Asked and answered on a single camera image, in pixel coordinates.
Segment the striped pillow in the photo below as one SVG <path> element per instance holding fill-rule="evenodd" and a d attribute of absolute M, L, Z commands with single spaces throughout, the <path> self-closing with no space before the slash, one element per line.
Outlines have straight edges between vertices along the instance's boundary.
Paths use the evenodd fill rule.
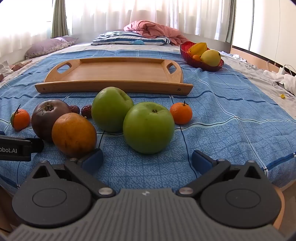
<path fill-rule="evenodd" d="M 170 43 L 167 37 L 157 37 L 155 39 L 144 38 L 142 35 L 130 31 L 113 31 L 99 35 L 91 43 L 92 45 L 103 44 L 133 44 L 135 40 L 142 40 L 145 45 L 166 45 Z"/>

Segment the yellow pear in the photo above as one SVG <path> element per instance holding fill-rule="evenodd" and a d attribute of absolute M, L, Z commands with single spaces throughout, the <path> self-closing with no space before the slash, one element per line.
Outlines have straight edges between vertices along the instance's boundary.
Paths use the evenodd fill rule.
<path fill-rule="evenodd" d="M 202 56 L 207 51 L 207 43 L 197 43 L 188 49 L 193 55 Z"/>
<path fill-rule="evenodd" d="M 218 66 L 221 60 L 221 55 L 218 51 L 214 49 L 209 49 L 205 51 L 202 56 L 200 57 L 200 60 L 209 66 L 215 67 Z"/>

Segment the blue checkered bedsheet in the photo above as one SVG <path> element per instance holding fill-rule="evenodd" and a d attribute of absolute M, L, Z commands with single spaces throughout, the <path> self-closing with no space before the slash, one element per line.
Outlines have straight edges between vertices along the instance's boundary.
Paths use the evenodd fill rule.
<path fill-rule="evenodd" d="M 116 191 L 166 187 L 175 190 L 184 186 L 199 176 L 191 165 L 191 154 L 196 149 L 233 164 L 255 160 L 278 186 L 296 178 L 294 119 L 230 66 L 225 64 L 218 72 L 206 72 L 187 65 L 178 53 L 85 50 L 51 55 L 0 88 L 0 130 L 7 136 L 35 137 L 30 126 L 17 133 L 9 124 L 18 105 L 32 114 L 37 104 L 53 98 L 80 108 L 91 104 L 97 93 L 39 94 L 34 84 L 43 82 L 62 61 L 101 56 L 172 59 L 180 64 L 184 82 L 194 85 L 188 96 L 129 93 L 135 104 L 153 101 L 169 109 L 173 103 L 186 101 L 192 108 L 190 123 L 176 125 L 171 143 L 158 154 L 141 155 L 127 146 L 121 133 L 104 133 L 96 127 L 97 145 L 104 153 L 104 164 L 96 177 Z M 14 193 L 42 159 L 59 164 L 66 156 L 54 145 L 46 144 L 42 153 L 32 154 L 31 162 L 0 161 L 0 184 Z"/>

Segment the wooden tray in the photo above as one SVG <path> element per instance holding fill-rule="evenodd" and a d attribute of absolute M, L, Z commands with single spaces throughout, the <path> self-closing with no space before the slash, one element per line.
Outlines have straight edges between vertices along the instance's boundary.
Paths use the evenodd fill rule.
<path fill-rule="evenodd" d="M 58 69 L 69 69 L 59 73 Z M 156 58 L 83 58 L 55 66 L 43 83 L 36 84 L 39 93 L 94 92 L 114 86 L 125 92 L 187 95 L 193 85 L 183 83 L 181 67 L 172 60 Z"/>

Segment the white curtain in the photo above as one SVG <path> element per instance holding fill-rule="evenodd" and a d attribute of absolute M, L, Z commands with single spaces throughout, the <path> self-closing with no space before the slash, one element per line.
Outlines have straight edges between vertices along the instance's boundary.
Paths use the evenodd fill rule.
<path fill-rule="evenodd" d="M 0 57 L 50 36 L 52 0 L 3 0 L 0 3 Z"/>
<path fill-rule="evenodd" d="M 149 20 L 187 34 L 225 41 L 231 0 L 66 0 L 73 35 L 123 29 Z"/>

